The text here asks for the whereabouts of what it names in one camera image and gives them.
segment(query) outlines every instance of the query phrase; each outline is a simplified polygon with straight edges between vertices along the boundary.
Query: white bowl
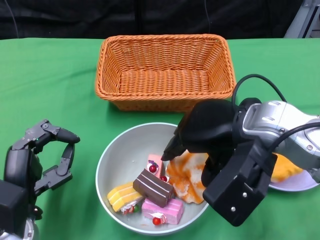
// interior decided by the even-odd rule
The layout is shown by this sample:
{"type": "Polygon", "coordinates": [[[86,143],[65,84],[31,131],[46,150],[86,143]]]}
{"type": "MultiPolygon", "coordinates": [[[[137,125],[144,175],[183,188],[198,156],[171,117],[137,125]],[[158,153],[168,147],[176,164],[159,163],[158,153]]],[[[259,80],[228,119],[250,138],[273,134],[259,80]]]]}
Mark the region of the white bowl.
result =
{"type": "Polygon", "coordinates": [[[176,125],[147,123],[135,126],[117,136],[104,150],[95,175],[95,186],[100,202],[106,212],[119,224],[144,235],[169,235],[184,229],[195,221],[209,206],[184,203],[184,213],[177,225],[155,226],[141,212],[122,215],[112,209],[106,195],[116,186],[134,181],[146,167],[149,154],[162,155],[169,140],[174,136],[176,125]]]}
{"type": "Polygon", "coordinates": [[[319,184],[304,170],[302,173],[291,176],[282,182],[271,182],[269,187],[285,192],[301,192],[312,189],[319,184]]]}

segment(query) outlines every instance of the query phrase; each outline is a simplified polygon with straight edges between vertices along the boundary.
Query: chocolate cake slice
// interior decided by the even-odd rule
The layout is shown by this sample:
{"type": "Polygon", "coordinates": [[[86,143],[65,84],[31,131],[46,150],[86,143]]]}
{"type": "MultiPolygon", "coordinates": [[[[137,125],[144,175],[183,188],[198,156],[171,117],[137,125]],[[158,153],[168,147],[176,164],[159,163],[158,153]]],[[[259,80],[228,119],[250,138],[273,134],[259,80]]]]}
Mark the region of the chocolate cake slice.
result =
{"type": "Polygon", "coordinates": [[[164,208],[173,195],[174,187],[144,169],[133,182],[133,188],[154,204],[164,208]]]}

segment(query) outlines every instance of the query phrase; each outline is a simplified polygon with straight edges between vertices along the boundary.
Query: wicker basket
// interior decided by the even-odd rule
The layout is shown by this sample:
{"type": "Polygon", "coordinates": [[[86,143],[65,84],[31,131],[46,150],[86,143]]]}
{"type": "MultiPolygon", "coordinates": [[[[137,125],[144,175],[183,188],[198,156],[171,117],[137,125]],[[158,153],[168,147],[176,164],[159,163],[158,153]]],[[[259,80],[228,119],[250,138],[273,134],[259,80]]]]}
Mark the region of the wicker basket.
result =
{"type": "Polygon", "coordinates": [[[235,85],[221,36],[112,36],[101,46],[95,91],[122,111],[185,112],[230,97],[235,85]]]}

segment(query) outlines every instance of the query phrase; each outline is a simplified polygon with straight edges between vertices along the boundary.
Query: black backdrop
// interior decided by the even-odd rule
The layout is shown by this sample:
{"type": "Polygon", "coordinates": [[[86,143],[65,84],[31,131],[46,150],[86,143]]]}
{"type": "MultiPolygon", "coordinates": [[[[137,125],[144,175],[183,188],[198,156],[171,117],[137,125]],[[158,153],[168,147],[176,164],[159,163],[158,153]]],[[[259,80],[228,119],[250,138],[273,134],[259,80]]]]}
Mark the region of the black backdrop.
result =
{"type": "MultiPolygon", "coordinates": [[[[92,38],[209,32],[204,0],[7,0],[20,38],[92,38]]],[[[303,0],[206,0],[210,33],[283,38],[303,0]]],[[[0,0],[0,39],[16,38],[0,0]]]]}

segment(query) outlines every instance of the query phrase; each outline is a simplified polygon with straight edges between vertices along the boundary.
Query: yellow cake slice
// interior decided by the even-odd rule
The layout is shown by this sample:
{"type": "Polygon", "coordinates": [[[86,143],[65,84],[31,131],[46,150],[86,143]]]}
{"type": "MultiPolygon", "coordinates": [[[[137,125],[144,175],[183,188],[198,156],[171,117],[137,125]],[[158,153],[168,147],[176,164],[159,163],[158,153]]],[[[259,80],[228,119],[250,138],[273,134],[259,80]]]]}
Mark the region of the yellow cake slice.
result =
{"type": "Polygon", "coordinates": [[[139,202],[143,196],[133,188],[133,182],[117,186],[107,194],[107,199],[114,211],[118,212],[129,203],[139,202]]]}
{"type": "Polygon", "coordinates": [[[303,169],[294,165],[288,158],[280,154],[276,155],[278,158],[272,172],[271,182],[280,183],[291,176],[302,173],[303,169]]]}

